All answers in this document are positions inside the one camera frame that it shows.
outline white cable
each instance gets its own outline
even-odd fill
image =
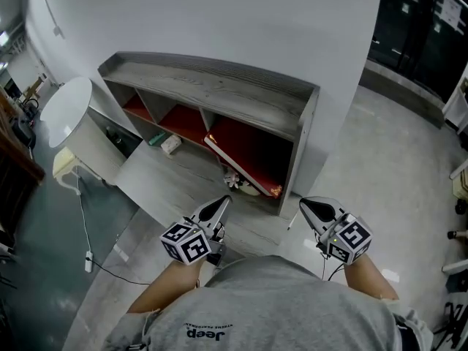
[[[77,186],[78,186],[78,191],[80,191],[80,175],[78,174],[78,167],[76,168],[76,174],[77,174],[76,182],[77,182]],[[88,229],[86,228],[85,212],[83,210],[83,202],[81,201],[81,194],[79,195],[79,198],[80,198],[81,214],[83,215],[83,227],[85,229],[86,240],[88,241],[89,251],[91,252],[91,243],[89,243],[89,235],[88,235]]]

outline black door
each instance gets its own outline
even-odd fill
[[[444,2],[458,8],[459,19],[447,22]],[[467,2],[381,0],[369,58],[447,102],[467,65]]]

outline paper sign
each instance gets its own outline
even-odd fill
[[[456,30],[458,28],[458,22],[460,21],[460,13],[461,4],[457,3],[455,0],[444,0],[439,17]]]

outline person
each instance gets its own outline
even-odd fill
[[[432,333],[367,254],[344,267],[348,287],[267,256],[195,288],[202,263],[172,262],[102,350],[430,350]]]

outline power plug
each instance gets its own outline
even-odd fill
[[[85,260],[85,271],[91,273],[93,270],[93,253],[91,251],[86,252],[86,260]]]

